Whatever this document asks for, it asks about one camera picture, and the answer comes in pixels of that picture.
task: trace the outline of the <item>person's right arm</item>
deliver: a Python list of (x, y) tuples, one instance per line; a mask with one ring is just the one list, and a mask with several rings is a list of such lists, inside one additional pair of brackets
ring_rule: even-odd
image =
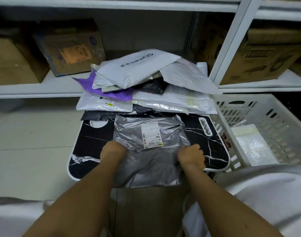
[(270, 223), (219, 187), (202, 170), (203, 151), (198, 144), (182, 147), (178, 160), (212, 237), (282, 237)]

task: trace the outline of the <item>person's left arm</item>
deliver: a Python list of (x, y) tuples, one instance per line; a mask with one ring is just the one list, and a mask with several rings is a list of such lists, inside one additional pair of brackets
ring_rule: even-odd
[(108, 142), (101, 151), (100, 164), (60, 196), (23, 236), (99, 236), (114, 175), (125, 151), (120, 143)]

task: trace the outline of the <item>black marble pattern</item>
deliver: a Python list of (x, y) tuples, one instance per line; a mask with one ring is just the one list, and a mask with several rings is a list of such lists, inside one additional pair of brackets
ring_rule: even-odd
[[(161, 113), (147, 113), (140, 115), (132, 115), (129, 117), (159, 117), (159, 116), (173, 116), (176, 113), (161, 112)], [(188, 137), (191, 144), (199, 144), (201, 150), (204, 152), (206, 168), (211, 171), (218, 171), (228, 166), (229, 155), (224, 147), (220, 136), (215, 130), (215, 127), (209, 117), (199, 115), (179, 114), (185, 124), (183, 130)], [(212, 136), (207, 136), (202, 129), (199, 118), (205, 118), (212, 131)], [(69, 160), (69, 173), (76, 179), (81, 179), (95, 166), (99, 164), (99, 156), (102, 147), (107, 141), (113, 140), (114, 119), (109, 119), (108, 123), (101, 128), (94, 128), (90, 125), (90, 121), (83, 121), (72, 157)], [(95, 161), (75, 161), (77, 157), (91, 157)]]

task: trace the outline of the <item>shelf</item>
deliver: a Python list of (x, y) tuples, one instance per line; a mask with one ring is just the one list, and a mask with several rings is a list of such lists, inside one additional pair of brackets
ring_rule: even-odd
[(255, 19), (301, 21), (301, 1), (263, 0)]
[(74, 78), (88, 78), (89, 72), (55, 77), (50, 70), (42, 83), (0, 86), (0, 99), (80, 96), (83, 88)]
[(287, 69), (278, 79), (221, 85), (219, 88), (224, 93), (301, 91), (301, 77)]
[(236, 12), (240, 0), (0, 0), (0, 6)]

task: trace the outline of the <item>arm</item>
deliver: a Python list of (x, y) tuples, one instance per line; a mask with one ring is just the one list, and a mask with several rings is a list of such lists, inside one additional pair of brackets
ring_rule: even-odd
[(195, 144), (182, 147), (178, 159), (213, 237), (283, 237), (271, 224), (233, 195), (220, 188), (202, 170), (203, 151)]
[(23, 236), (99, 236), (113, 178), (125, 151), (120, 143), (108, 142), (101, 151), (100, 164), (60, 196)]

